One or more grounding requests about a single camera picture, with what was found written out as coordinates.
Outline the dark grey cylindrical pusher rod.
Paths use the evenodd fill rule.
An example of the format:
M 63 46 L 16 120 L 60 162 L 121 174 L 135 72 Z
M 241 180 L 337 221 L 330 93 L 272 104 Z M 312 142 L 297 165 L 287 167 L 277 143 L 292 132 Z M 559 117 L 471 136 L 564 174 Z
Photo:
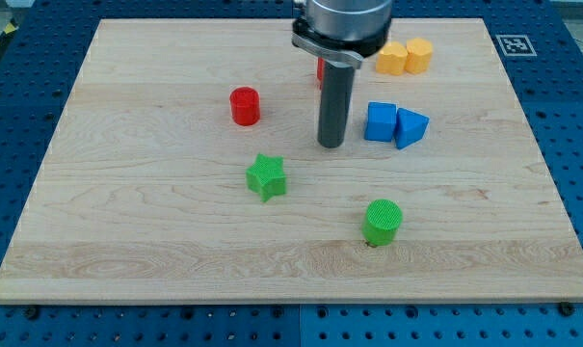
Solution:
M 336 148 L 344 142 L 355 69 L 324 62 L 317 140 L 322 147 Z

